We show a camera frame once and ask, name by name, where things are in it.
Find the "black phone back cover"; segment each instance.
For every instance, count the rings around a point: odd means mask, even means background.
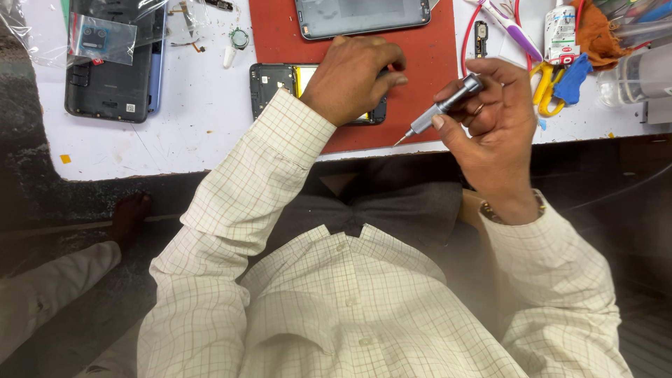
[[[91,17],[128,23],[137,17],[138,0],[71,2],[71,10]],[[137,38],[152,33],[155,18],[140,18]],[[75,116],[90,116],[127,122],[144,122],[149,106],[149,75],[152,46],[139,46],[133,52],[133,65],[87,62],[67,69],[65,109]]]

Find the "white checkered shirt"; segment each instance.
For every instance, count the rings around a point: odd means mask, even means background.
[[[139,377],[630,377],[605,259],[550,206],[484,220],[527,304],[497,342],[415,248],[365,225],[298,236],[235,282],[335,127],[280,90],[200,184],[150,272]]]

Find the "yellow scissors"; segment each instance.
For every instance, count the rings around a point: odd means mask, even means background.
[[[532,77],[539,71],[542,73],[542,80],[539,83],[536,92],[534,92],[533,101],[535,105],[539,105],[539,114],[545,117],[555,116],[556,114],[560,113],[565,105],[564,100],[560,100],[558,105],[555,107],[555,110],[552,112],[548,110],[548,106],[553,99],[553,93],[555,92],[553,87],[557,83],[560,83],[560,80],[562,80],[562,76],[566,71],[564,68],[558,70],[557,74],[555,75],[555,79],[553,79],[553,72],[556,67],[557,66],[554,66],[548,62],[541,62],[537,67],[534,67],[534,69],[530,71],[530,79],[532,79]]]

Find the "clear jar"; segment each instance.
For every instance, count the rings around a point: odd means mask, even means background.
[[[597,76],[599,99],[607,106],[672,96],[672,44],[626,56]]]

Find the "dark floor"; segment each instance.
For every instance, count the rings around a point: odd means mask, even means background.
[[[442,169],[457,169],[450,154],[437,159]],[[612,265],[624,316],[622,350],[635,377],[672,377],[672,170],[623,195],[573,209],[646,180],[672,162],[670,137],[535,146],[533,160],[534,185]],[[136,190],[153,195],[152,215],[179,214],[204,177],[83,183],[60,179],[48,156],[30,62],[4,27],[0,162],[0,234],[105,221],[115,200]],[[312,174],[352,172],[361,164],[320,163]],[[178,229],[177,220],[146,223],[129,257],[0,365],[0,377],[65,378],[77,373],[151,308],[155,292],[149,262]],[[104,241],[106,233],[102,228],[0,240],[0,277]]]

